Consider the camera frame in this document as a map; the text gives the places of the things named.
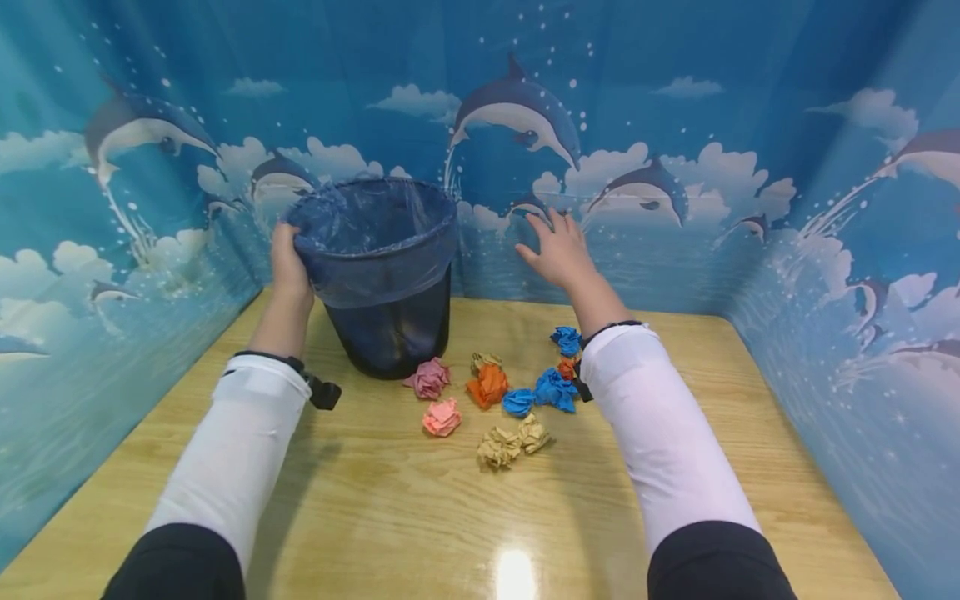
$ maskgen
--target crumpled paper ball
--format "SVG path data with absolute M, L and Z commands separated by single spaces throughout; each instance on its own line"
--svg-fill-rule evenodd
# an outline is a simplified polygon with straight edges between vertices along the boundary
M 533 413 L 520 424 L 520 445 L 527 454 L 533 454 L 544 447 L 553 438 Z
M 560 354 L 567 358 L 572 358 L 580 353 L 580 333 L 573 327 L 565 325 L 557 327 L 550 339 L 560 347 Z
M 457 410 L 457 400 L 450 398 L 443 402 L 430 402 L 430 408 L 423 415 L 423 426 L 438 438 L 453 433 L 463 417 Z
M 520 455 L 520 437 L 499 427 L 484 434 L 477 456 L 492 468 L 508 468 Z
M 479 375 L 480 368 L 484 365 L 496 365 L 503 369 L 503 359 L 489 352 L 474 352 L 470 360 L 470 372 L 472 372 L 474 376 Z
M 467 391 L 483 410 L 489 410 L 491 406 L 503 399 L 507 390 L 507 374 L 490 363 L 481 365 L 477 378 L 467 382 Z
M 450 383 L 450 369 L 433 357 L 417 367 L 417 372 L 403 380 L 403 385 L 413 388 L 417 397 L 436 400 L 444 386 Z
M 560 375 L 567 381 L 573 381 L 577 378 L 577 372 L 573 370 L 574 364 L 572 358 L 561 358 L 560 364 L 557 365 L 557 371 L 559 371 Z
M 517 418 L 526 417 L 534 407 L 534 391 L 521 388 L 503 396 L 503 410 Z
M 567 381 L 555 368 L 551 367 L 537 379 L 534 388 L 534 403 L 538 406 L 549 404 L 565 413 L 575 413 L 573 397 L 577 395 L 577 388 L 572 381 Z

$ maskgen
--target white arm sleeve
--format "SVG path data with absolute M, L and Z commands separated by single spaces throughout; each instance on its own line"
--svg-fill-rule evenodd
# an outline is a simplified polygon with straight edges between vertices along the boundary
M 236 356 L 225 373 L 144 533 L 170 523 L 203 526 L 233 547 L 246 576 L 310 388 L 288 365 L 263 356 Z
M 736 474 L 656 333 L 645 325 L 601 331 L 584 350 L 581 378 L 613 428 L 651 555 L 671 533 L 699 521 L 760 532 Z

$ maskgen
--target blue wall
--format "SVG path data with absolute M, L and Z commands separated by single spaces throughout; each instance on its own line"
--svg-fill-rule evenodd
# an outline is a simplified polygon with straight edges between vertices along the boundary
M 631 306 L 730 318 L 901 595 L 954 597 L 958 13 L 3 6 L 0 340 L 49 355 L 0 363 L 0 564 L 259 289 L 296 189 L 394 174 L 460 194 L 458 293 L 563 301 L 513 251 L 554 205 Z

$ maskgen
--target trash can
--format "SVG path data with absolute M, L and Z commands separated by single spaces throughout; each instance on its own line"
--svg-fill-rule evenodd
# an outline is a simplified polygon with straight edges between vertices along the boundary
M 285 216 L 314 292 L 361 372 L 400 379 L 446 350 L 457 206 L 404 178 L 325 185 Z

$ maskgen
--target yellow crumpled paper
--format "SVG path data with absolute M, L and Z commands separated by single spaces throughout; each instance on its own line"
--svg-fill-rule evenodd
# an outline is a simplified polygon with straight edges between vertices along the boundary
M 533 454 L 544 447 L 552 438 L 546 427 L 530 413 L 520 424 L 520 445 L 527 454 Z
M 480 368 L 484 365 L 496 365 L 502 369 L 503 359 L 489 352 L 474 352 L 473 359 L 470 361 L 470 370 L 473 371 L 473 374 L 480 374 Z
M 494 427 L 480 441 L 477 456 L 492 468 L 508 468 L 520 455 L 520 438 L 499 427 Z

